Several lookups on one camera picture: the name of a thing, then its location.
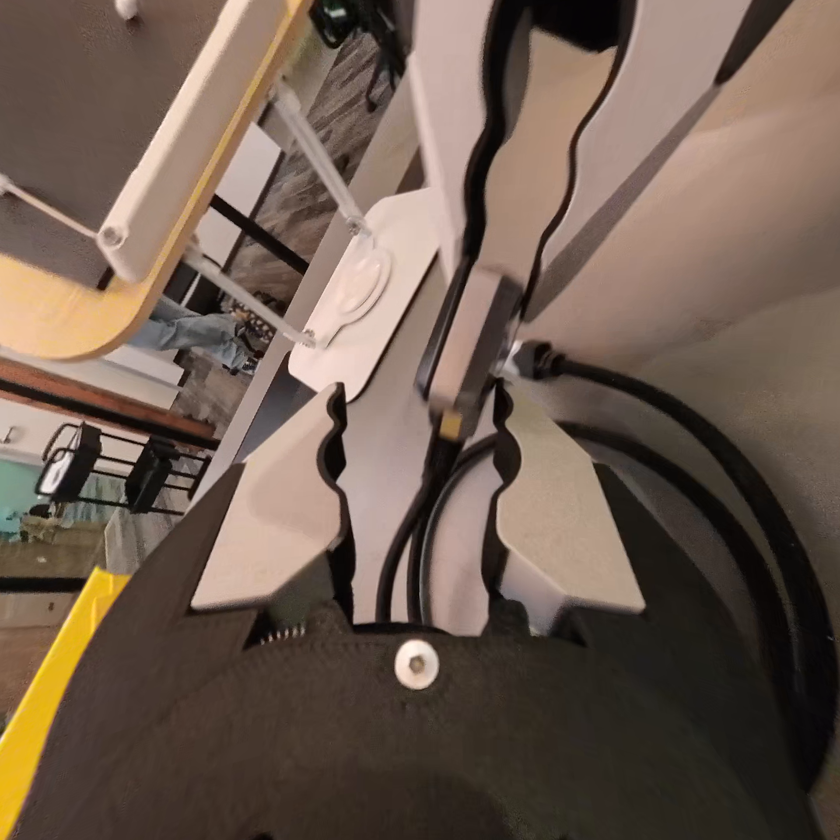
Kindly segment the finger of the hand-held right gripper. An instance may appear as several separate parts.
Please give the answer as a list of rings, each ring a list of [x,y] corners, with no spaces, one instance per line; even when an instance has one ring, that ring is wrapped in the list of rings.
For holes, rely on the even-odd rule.
[[[470,157],[487,124],[484,71],[496,34],[514,35],[519,2],[416,1],[408,57],[416,131],[440,257],[455,270],[469,220],[478,221],[487,179],[480,177],[477,205],[466,198]]]
[[[522,318],[567,288],[791,5],[643,1],[570,139],[563,201],[539,241]]]

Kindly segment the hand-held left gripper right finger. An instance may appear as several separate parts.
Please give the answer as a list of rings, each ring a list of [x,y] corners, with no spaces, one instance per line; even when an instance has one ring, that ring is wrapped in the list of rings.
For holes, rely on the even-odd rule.
[[[496,390],[492,589],[519,602],[532,634],[551,634],[563,614],[592,608],[644,612],[645,599],[592,457],[526,393]]]

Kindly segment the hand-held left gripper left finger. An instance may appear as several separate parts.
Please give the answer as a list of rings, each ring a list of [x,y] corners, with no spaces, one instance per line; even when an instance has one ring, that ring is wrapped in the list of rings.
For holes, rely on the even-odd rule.
[[[338,484],[346,408],[343,385],[327,386],[240,465],[193,610],[308,611],[328,600],[353,609],[353,532]]]

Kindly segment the black hdmi switch with cable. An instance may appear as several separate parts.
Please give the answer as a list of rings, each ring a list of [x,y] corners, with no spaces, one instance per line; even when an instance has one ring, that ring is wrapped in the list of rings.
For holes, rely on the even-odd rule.
[[[429,404],[432,437],[420,491],[385,556],[377,583],[374,616],[392,618],[396,571],[408,540],[443,490],[501,362],[522,310],[522,288],[508,277],[478,278],[469,263],[456,272],[446,292],[416,374],[416,388]],[[718,428],[676,397],[626,374],[569,360],[549,345],[533,347],[525,365],[529,378],[570,375],[625,393],[685,429],[718,462],[748,504],[773,553],[793,618],[792,662],[784,670],[801,782],[810,790],[833,740],[838,707],[838,662],[834,630],[816,573],[789,516],[770,485],[741,450]]]

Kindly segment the yellow plastic bin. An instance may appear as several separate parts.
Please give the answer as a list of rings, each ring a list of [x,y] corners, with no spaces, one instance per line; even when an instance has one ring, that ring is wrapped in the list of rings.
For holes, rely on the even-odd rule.
[[[82,587],[2,736],[2,753],[39,754],[71,677],[93,635],[130,581],[130,574],[95,569]]]

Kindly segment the black utility cart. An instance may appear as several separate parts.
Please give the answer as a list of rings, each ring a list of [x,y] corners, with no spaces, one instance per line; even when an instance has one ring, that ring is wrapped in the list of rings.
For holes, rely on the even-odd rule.
[[[35,493],[60,509],[88,505],[177,517],[211,460],[164,437],[139,441],[86,422],[63,423],[44,449]]]

